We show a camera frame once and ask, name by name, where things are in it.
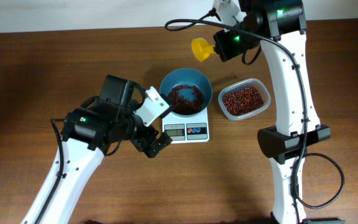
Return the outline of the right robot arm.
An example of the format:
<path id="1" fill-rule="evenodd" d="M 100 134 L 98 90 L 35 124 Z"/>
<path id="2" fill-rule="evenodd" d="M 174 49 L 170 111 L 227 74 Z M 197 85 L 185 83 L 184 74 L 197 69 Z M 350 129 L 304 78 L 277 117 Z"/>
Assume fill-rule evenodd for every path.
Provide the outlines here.
<path id="1" fill-rule="evenodd" d="M 311 155 L 307 147 L 329 139 L 331 129 L 321 124 L 311 97 L 303 2 L 215 1 L 213 8 L 225 26 L 222 34 L 214 36 L 221 60 L 260 47 L 272 77 L 277 121 L 257 133 L 272 166 L 272 223 L 313 223 L 302 199 L 302 168 Z"/>

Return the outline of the red adzuki beans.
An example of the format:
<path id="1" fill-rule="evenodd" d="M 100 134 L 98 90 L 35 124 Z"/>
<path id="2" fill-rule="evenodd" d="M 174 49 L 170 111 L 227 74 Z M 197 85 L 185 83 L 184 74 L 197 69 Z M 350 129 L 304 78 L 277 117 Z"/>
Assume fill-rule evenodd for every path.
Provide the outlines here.
<path id="1" fill-rule="evenodd" d="M 194 100 L 180 95 L 182 90 L 190 90 Z M 178 114 L 191 115 L 203 109 L 205 97 L 196 86 L 179 85 L 171 90 L 168 99 L 173 104 L 173 111 Z M 254 87 L 245 87 L 234 93 L 227 93 L 222 97 L 226 110 L 233 116 L 240 116 L 261 108 L 265 102 Z"/>

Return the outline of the yellow plastic measuring scoop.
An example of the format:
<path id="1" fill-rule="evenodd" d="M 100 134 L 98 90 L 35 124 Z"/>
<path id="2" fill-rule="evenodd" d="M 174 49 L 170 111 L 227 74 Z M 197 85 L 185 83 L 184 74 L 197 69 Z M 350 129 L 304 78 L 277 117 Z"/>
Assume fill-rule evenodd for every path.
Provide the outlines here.
<path id="1" fill-rule="evenodd" d="M 204 38 L 197 38 L 191 41 L 193 55 L 200 62 L 205 61 L 211 54 L 216 54 L 215 46 L 209 45 Z"/>

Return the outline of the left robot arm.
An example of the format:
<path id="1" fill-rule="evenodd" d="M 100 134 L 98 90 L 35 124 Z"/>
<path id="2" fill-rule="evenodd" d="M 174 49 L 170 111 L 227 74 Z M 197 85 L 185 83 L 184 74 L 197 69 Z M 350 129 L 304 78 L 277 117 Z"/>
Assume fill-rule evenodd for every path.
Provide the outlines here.
<path id="1" fill-rule="evenodd" d="M 67 223 L 90 177 L 112 144 L 130 141 L 154 158 L 172 139 L 152 123 L 173 109 L 154 87 L 107 75 L 100 95 L 92 96 L 53 127 L 58 149 L 41 189 L 23 223 Z"/>

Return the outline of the blue plastic bowl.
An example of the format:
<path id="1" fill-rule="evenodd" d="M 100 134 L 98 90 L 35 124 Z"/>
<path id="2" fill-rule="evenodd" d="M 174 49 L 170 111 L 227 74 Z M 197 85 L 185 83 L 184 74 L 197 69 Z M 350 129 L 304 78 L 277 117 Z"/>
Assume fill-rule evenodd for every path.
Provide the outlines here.
<path id="1" fill-rule="evenodd" d="M 199 115 L 209 106 L 213 88 L 210 80 L 200 71 L 180 68 L 162 80 L 160 94 L 167 96 L 173 105 L 169 116 L 187 119 Z"/>

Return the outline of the clear plastic bean container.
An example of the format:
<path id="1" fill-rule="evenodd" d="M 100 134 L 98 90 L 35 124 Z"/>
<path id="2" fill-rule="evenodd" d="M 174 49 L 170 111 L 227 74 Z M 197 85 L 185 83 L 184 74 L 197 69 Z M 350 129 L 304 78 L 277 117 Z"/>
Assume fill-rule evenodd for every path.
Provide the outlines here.
<path id="1" fill-rule="evenodd" d="M 271 96 L 260 80 L 250 78 L 223 89 L 218 103 L 228 120 L 239 121 L 265 111 L 270 106 Z"/>

